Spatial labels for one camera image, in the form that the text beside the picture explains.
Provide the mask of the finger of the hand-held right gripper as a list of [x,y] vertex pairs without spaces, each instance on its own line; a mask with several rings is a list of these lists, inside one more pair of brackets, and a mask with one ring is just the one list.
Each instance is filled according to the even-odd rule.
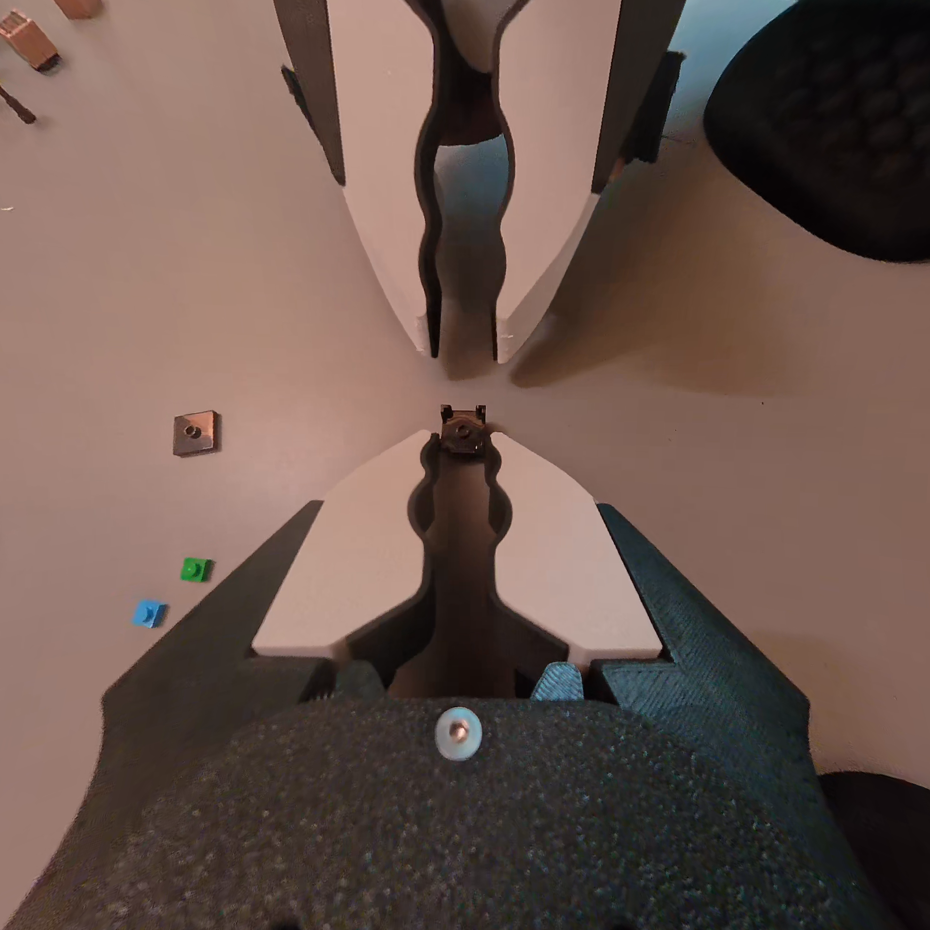
[[328,2],[343,195],[389,307],[416,350],[437,355],[434,185],[426,180],[437,33],[419,2]]
[[520,2],[497,30],[496,103],[510,164],[495,308],[500,364],[540,324],[597,203],[593,175],[620,9],[621,1]]

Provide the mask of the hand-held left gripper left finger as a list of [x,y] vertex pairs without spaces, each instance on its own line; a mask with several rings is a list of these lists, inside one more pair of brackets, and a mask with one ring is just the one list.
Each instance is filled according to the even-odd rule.
[[420,430],[357,467],[325,497],[251,647],[261,657],[366,661],[389,687],[430,642],[439,438]]

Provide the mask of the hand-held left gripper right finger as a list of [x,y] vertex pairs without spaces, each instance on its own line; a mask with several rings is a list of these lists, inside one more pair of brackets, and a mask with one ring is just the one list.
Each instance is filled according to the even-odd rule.
[[487,440],[491,641],[516,694],[552,663],[652,661],[663,643],[595,498],[503,433]]

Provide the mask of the black clawed bracket piece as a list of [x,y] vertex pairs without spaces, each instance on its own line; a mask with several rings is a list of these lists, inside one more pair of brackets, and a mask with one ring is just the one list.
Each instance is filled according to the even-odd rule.
[[[440,432],[440,446],[443,452],[445,452],[448,456],[459,458],[459,459],[482,459],[484,456],[484,452],[485,452],[485,444],[486,444],[486,438],[487,438],[486,406],[484,404],[478,404],[472,410],[455,410],[450,404],[444,404],[441,406],[440,414],[441,414],[441,421],[442,421],[442,428]],[[456,416],[470,416],[482,422],[483,424],[483,452],[481,456],[469,458],[469,457],[454,456],[448,453],[447,449],[445,448],[445,444],[444,444],[444,427],[445,427],[445,424],[448,423],[450,419]]]

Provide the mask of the black square plate with stud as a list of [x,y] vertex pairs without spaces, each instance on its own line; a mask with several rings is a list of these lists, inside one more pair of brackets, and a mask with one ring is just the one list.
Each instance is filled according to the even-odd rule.
[[214,454],[221,448],[221,416],[215,410],[175,416],[172,425],[172,454],[192,458]]

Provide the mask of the brown toy block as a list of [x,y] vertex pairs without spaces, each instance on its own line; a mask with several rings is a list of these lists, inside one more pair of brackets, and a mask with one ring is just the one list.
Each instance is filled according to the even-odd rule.
[[54,43],[27,15],[12,9],[1,17],[2,39],[39,73],[55,69],[61,56]]

